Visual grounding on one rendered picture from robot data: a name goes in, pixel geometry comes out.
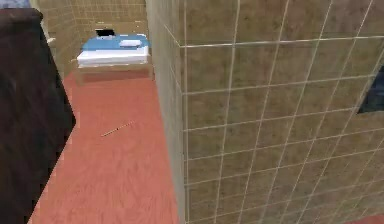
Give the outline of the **thin tan stick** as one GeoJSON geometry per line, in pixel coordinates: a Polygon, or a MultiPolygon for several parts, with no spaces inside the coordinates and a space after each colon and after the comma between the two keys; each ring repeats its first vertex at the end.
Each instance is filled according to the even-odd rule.
{"type": "Polygon", "coordinates": [[[101,137],[108,136],[108,135],[110,135],[110,134],[112,134],[112,133],[114,133],[114,132],[116,132],[116,131],[118,131],[118,130],[124,128],[124,127],[127,127],[127,126],[132,125],[133,123],[134,123],[134,122],[128,122],[128,123],[126,123],[126,124],[124,124],[124,125],[121,125],[121,126],[116,127],[116,128],[114,128],[114,129],[112,129],[112,130],[109,130],[109,131],[107,131],[107,132],[101,134],[101,137]]]}

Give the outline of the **bed with blue blanket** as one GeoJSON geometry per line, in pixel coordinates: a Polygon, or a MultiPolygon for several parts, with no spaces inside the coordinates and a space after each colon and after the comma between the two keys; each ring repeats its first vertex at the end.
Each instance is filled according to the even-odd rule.
{"type": "Polygon", "coordinates": [[[150,55],[150,42],[145,34],[115,34],[109,37],[90,38],[76,58],[74,74],[79,85],[84,75],[104,72],[146,70],[154,79],[154,67],[150,55]],[[120,47],[121,40],[141,40],[139,47],[120,47]]]}

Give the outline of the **dark brown wooden furniture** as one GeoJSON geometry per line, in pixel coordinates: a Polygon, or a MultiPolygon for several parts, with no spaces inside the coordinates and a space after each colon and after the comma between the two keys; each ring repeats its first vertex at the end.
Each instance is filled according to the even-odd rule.
{"type": "Polygon", "coordinates": [[[0,224],[27,224],[76,124],[42,19],[0,9],[0,224]]]}

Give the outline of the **dark blue framed picture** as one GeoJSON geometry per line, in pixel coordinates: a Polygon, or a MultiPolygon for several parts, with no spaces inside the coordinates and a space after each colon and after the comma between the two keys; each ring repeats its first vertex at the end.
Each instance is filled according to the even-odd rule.
{"type": "Polygon", "coordinates": [[[384,111],[384,65],[379,69],[358,113],[384,111]]]}

